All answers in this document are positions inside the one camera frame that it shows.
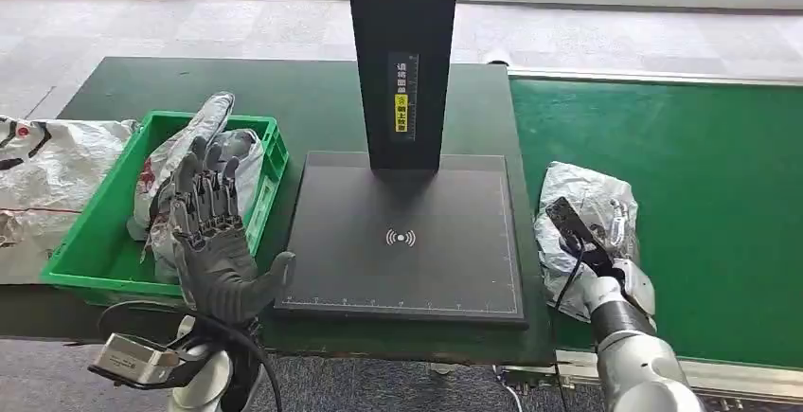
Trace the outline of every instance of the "gloved hand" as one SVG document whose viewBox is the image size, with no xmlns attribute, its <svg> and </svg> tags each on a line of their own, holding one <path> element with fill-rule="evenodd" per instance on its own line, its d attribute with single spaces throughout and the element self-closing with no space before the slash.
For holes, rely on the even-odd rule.
<svg viewBox="0 0 803 412">
<path fill-rule="evenodd" d="M 202 138 L 175 171 L 170 206 L 174 254 L 187 304 L 231 324 L 255 317 L 289 281 L 295 255 L 280 253 L 257 277 L 238 214 L 232 158 L 221 168 L 221 147 Z"/>
</svg>

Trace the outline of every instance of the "wireless charging symbol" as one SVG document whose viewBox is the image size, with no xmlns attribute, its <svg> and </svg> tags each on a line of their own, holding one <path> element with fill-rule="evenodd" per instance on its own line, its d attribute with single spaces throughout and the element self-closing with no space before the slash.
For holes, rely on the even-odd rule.
<svg viewBox="0 0 803 412">
<path fill-rule="evenodd" d="M 407 232 L 400 234 L 393 229 L 387 229 L 387 233 L 384 234 L 384 241 L 388 246 L 391 246 L 397 242 L 404 243 L 407 246 L 413 246 L 416 244 L 416 233 L 412 230 L 408 230 Z"/>
</svg>

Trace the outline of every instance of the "gray carpet floor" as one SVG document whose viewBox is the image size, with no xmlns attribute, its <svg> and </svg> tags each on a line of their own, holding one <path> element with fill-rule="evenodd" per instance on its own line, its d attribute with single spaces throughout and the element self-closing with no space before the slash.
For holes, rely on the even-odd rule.
<svg viewBox="0 0 803 412">
<path fill-rule="evenodd" d="M 125 411 L 165 409 L 168 393 L 114 387 L 86 370 L 98 346 L 66 348 L 61 343 L 0 341 L 0 411 Z M 440 375 L 425 363 L 382 360 L 275 358 L 287 412 L 345 411 L 514 411 L 512 398 L 496 383 L 491 367 L 457 367 Z M 574 412 L 601 412 L 598 388 L 566 390 Z M 562 411 L 556 388 L 524 398 L 526 411 Z M 254 410 L 276 410 L 267 383 Z"/>
<path fill-rule="evenodd" d="M 480 63 L 495 48 L 508 51 L 514 64 L 550 69 L 803 79 L 803 15 L 459 5 L 453 61 Z M 0 0 L 0 115 L 57 116 L 105 56 L 355 57 L 345 1 Z M 96 352 L 0 341 L 0 412 L 164 409 L 165 392 L 114 388 L 86 371 Z M 490 367 L 440 376 L 423 363 L 276 363 L 288 412 L 514 410 Z M 602 410 L 596 387 L 578 386 L 566 396 L 570 412 Z M 723 409 L 713 404 L 711 410 Z M 273 410 L 267 389 L 258 406 Z M 553 387 L 535 389 L 524 406 L 562 411 Z"/>
</svg>

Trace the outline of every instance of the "green plastic crate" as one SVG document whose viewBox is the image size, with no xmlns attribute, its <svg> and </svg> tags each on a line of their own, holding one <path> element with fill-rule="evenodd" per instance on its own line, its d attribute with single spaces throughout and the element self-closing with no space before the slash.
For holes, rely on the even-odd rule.
<svg viewBox="0 0 803 412">
<path fill-rule="evenodd" d="M 109 170 L 95 195 L 50 257 L 41 274 L 46 284 L 68 289 L 90 304 L 110 305 L 149 299 L 182 303 L 181 290 L 153 277 L 153 256 L 141 260 L 144 242 L 126 229 L 134 209 L 136 179 L 148 155 L 187 126 L 194 114 L 151 112 Z M 265 156 L 257 199 L 243 222 L 248 247 L 255 254 L 288 161 L 276 120 L 261 116 L 231 116 L 226 130 L 250 128 L 262 139 Z"/>
</svg>

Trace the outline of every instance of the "white plastic bag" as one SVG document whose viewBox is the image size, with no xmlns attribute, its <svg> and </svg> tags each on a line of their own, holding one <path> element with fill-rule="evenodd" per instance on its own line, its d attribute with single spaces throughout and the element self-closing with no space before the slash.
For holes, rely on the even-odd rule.
<svg viewBox="0 0 803 412">
<path fill-rule="evenodd" d="M 545 214 L 544 209 L 559 197 L 565 197 L 578 216 L 593 232 L 605 231 L 616 217 L 616 207 L 624 206 L 628 217 L 625 221 L 622 252 L 628 259 L 638 263 L 638 243 L 635 237 L 635 219 L 638 203 L 631 186 L 617 178 L 559 162 L 552 162 L 546 170 L 541 188 L 538 216 L 535 219 L 535 237 L 540 249 L 544 285 L 549 291 L 547 302 L 555 306 L 558 294 L 566 284 L 577 259 L 565 253 L 560 246 L 561 234 Z M 582 293 L 577 284 L 582 277 L 594 277 L 588 266 L 581 264 L 574 282 L 566 290 L 560 311 L 587 322 L 590 318 L 582 303 Z"/>
<path fill-rule="evenodd" d="M 0 283 L 39 282 L 135 125 L 0 116 Z"/>
<path fill-rule="evenodd" d="M 154 276 L 160 282 L 178 282 L 169 222 L 170 201 L 175 194 L 171 176 L 190 152 L 196 137 L 202 138 L 207 147 L 213 143 L 221 145 L 220 164 L 234 156 L 240 159 L 235 172 L 240 215 L 244 216 L 256 199 L 264 149 L 253 130 L 223 132 L 233 107 L 234 95 L 230 93 L 219 92 L 209 97 L 186 128 L 149 155 L 137 179 L 134 215 L 127 226 L 134 240 L 147 241 L 146 249 L 151 249 L 155 260 Z"/>
</svg>

